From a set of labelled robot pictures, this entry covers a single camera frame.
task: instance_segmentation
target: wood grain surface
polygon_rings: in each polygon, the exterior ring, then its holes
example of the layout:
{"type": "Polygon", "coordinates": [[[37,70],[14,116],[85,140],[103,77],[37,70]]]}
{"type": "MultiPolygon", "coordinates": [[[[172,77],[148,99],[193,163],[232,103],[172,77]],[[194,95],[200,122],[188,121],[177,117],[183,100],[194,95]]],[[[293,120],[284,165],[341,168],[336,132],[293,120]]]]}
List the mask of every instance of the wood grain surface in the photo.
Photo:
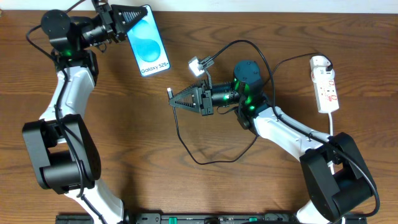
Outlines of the wood grain surface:
{"type": "MultiPolygon", "coordinates": [[[[6,11],[0,18],[0,223],[54,223],[59,213],[84,212],[74,201],[42,190],[36,182],[21,130],[44,112],[57,84],[53,64],[25,40],[44,11],[6,11]]],[[[72,15],[94,16],[93,12],[72,15]]],[[[270,66],[318,50],[336,72],[340,109],[335,133],[354,137],[381,196],[369,223],[396,223],[398,210],[398,16],[377,14],[282,14],[155,12],[171,69],[141,77],[129,43],[96,51],[99,78],[85,123],[99,150],[102,178],[132,211],[256,213],[295,211],[308,201],[298,161],[259,139],[234,164],[196,165],[175,133],[166,89],[195,82],[188,60],[213,55],[228,42],[256,43],[270,66]]],[[[32,40],[50,51],[47,37],[32,40]]],[[[259,62],[237,44],[210,68],[213,82],[230,80],[240,60],[259,62]]],[[[281,66],[275,75],[277,104],[291,117],[328,131],[319,114],[309,58],[281,66]]],[[[182,137],[202,162],[236,157],[253,139],[234,114],[201,117],[177,110],[182,137]]],[[[374,199],[356,211],[370,212],[374,199]]]]}

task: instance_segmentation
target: smartphone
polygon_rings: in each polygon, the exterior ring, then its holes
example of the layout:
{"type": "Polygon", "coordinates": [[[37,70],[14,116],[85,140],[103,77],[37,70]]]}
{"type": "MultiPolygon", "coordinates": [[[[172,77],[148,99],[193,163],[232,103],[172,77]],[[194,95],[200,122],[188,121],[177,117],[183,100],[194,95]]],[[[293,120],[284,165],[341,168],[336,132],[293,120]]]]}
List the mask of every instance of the smartphone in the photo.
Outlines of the smartphone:
{"type": "Polygon", "coordinates": [[[170,68],[162,38],[157,29],[152,9],[144,6],[148,14],[127,32],[132,52],[143,77],[170,68]]]}

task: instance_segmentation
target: white wall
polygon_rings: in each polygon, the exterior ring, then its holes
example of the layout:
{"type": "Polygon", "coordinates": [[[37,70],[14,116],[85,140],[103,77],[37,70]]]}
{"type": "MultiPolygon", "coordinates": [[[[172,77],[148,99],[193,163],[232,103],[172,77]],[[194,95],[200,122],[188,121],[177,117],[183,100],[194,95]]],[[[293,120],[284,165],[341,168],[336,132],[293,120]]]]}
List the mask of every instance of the white wall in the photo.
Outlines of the white wall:
{"type": "MultiPolygon", "coordinates": [[[[0,9],[67,9],[77,0],[0,0],[0,9]]],[[[154,11],[398,13],[398,0],[109,0],[154,11]]],[[[93,10],[86,0],[75,10],[93,10]]]]}

